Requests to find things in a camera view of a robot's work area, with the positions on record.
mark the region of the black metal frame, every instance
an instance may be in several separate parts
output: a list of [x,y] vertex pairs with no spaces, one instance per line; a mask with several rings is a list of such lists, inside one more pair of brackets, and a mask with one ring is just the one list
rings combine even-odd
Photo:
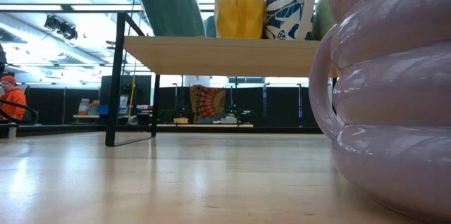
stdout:
[[130,144],[156,137],[158,114],[159,114],[159,96],[160,96],[160,75],[155,77],[154,86],[154,107],[152,110],[152,132],[151,136],[144,139],[132,139],[125,142],[116,143],[116,126],[119,108],[119,89],[121,88],[121,66],[123,62],[123,49],[125,41],[125,22],[136,31],[139,36],[145,36],[143,31],[136,25],[133,19],[126,13],[118,13],[116,22],[116,47],[114,49],[113,70],[111,73],[110,86],[110,104],[108,109],[108,120],[106,124],[105,145],[107,147],[118,147],[124,144]]

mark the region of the spotlight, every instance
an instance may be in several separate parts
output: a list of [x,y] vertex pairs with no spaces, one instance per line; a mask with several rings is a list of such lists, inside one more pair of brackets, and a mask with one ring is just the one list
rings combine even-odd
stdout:
[[59,20],[54,15],[48,15],[45,20],[44,27],[63,36],[64,39],[71,40],[78,38],[78,32],[74,25],[70,25],[62,20]]

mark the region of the orange patterned fan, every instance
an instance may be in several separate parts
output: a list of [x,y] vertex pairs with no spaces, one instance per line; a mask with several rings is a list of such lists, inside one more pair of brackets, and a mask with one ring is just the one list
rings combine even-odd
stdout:
[[226,91],[221,88],[203,87],[200,85],[190,88],[192,111],[196,114],[194,121],[199,118],[213,118],[218,111],[224,111]]

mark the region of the wooden shelf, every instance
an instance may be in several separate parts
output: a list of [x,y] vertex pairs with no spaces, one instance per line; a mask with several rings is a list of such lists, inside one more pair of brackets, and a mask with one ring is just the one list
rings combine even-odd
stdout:
[[125,37],[124,49],[160,75],[308,77],[318,45],[319,41]]
[[74,118],[99,118],[100,115],[74,115]]

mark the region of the green vase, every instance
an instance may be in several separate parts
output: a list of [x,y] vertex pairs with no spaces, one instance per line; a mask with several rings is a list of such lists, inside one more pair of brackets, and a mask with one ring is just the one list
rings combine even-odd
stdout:
[[316,4],[316,33],[319,40],[334,26],[335,21],[330,11],[329,0],[319,0]]
[[156,36],[204,37],[197,0],[140,0]]

